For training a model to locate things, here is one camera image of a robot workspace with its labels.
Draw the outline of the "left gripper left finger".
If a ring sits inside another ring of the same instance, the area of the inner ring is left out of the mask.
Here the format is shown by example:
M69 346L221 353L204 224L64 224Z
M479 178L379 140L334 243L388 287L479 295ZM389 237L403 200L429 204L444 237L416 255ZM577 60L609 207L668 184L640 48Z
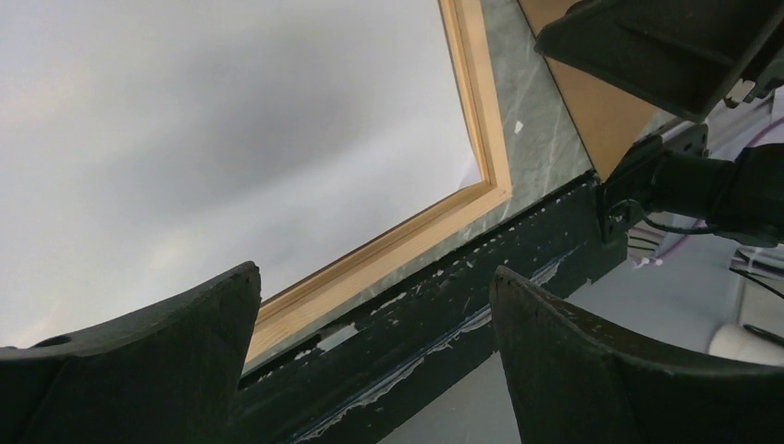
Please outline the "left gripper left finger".
M261 302L251 262L102 324L1 350L5 443L221 443Z

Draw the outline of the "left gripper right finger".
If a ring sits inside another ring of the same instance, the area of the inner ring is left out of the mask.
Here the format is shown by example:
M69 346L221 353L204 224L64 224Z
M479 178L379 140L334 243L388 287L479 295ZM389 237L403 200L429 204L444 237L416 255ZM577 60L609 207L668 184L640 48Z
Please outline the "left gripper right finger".
M524 443L779 443L783 371L685 350L506 267L490 305Z

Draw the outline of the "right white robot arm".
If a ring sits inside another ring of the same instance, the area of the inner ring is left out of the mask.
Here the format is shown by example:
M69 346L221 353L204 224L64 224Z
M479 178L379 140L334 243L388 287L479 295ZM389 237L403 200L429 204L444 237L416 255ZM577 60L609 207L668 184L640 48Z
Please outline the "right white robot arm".
M597 190L602 240L652 213L703 221L700 235L770 248L783 240L783 146L708 153L707 118L783 83L779 1L580 1L537 51L677 118L636 142Z

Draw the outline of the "wooden picture frame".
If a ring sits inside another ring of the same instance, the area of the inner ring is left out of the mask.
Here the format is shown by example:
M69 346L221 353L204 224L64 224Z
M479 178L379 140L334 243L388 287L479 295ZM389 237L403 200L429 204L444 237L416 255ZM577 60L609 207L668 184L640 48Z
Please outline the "wooden picture frame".
M454 192L263 302L246 365L281 353L303 339L310 325L325 320L339 306L511 197L507 149L481 4L442 1L439 7L480 182Z

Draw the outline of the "brown backing board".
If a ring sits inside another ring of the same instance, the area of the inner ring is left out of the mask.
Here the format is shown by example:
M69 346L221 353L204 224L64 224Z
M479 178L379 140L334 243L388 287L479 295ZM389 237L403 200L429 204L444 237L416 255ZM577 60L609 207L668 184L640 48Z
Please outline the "brown backing board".
M606 181L656 109L576 68L551 58L545 62L597 176Z

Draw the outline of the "glossy photo board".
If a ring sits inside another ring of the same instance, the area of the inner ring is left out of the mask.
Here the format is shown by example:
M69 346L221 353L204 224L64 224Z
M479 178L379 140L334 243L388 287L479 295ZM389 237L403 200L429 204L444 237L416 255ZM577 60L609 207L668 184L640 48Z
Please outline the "glossy photo board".
M1 5L3 345L274 296L479 178L436 1Z

